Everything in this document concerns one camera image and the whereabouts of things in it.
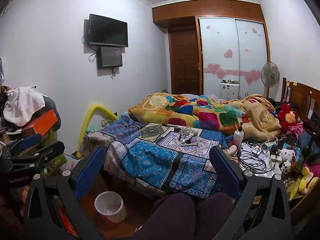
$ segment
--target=wooden door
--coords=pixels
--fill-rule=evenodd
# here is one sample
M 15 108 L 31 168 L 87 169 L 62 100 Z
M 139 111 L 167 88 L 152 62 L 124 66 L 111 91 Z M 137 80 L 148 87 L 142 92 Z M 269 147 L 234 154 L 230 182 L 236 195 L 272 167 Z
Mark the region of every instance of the wooden door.
M 172 94 L 199 95 L 199 52 L 195 26 L 169 29 Z

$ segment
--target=wooden cabinet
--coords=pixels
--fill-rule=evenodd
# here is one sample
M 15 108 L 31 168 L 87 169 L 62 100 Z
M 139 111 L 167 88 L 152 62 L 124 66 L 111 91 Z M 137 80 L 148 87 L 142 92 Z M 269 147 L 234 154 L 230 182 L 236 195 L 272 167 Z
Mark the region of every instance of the wooden cabinet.
M 152 9 L 153 22 L 181 17 L 234 17 L 264 22 L 259 4 L 237 0 L 193 0 Z

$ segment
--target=sliding wardrobe door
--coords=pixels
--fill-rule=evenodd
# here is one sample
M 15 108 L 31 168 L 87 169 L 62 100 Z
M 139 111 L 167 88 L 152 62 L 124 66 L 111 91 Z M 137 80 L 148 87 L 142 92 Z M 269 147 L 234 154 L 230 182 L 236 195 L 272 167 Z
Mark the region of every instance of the sliding wardrobe door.
M 222 79 L 239 81 L 237 29 L 231 18 L 199 18 L 203 51 L 203 94 L 219 97 Z
M 240 51 L 239 99 L 264 93 L 261 69 L 267 63 L 267 45 L 262 23 L 236 20 Z

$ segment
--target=colorful blanket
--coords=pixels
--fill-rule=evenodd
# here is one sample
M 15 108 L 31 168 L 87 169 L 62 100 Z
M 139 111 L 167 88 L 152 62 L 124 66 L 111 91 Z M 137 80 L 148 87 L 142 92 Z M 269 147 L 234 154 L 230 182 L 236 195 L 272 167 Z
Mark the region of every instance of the colorful blanket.
M 109 174 L 156 195 L 182 191 L 207 198 L 221 190 L 219 183 L 215 187 L 217 174 L 209 161 L 209 150 L 218 144 L 223 148 L 225 142 L 217 131 L 200 130 L 200 137 L 200 147 L 182 147 L 174 128 L 145 125 L 124 115 L 100 132 L 87 134 L 83 150 L 102 145 L 106 148 L 104 169 Z
M 215 102 L 206 96 L 189 100 L 182 95 L 155 93 L 130 107 L 129 114 L 141 123 L 218 130 L 224 135 L 232 135 L 240 127 L 240 122 L 243 122 L 244 139 L 265 141 L 281 131 L 278 119 L 270 113 L 274 110 L 261 95 Z

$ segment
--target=orange box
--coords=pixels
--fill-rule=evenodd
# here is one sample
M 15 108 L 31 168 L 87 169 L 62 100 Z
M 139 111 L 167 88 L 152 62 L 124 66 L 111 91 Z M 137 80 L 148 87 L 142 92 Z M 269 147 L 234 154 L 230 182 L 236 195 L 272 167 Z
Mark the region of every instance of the orange box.
M 40 133 L 43 137 L 57 121 L 58 118 L 56 116 L 56 113 L 53 109 L 51 109 L 27 123 L 23 127 L 21 134 L 24 138 L 37 133 Z

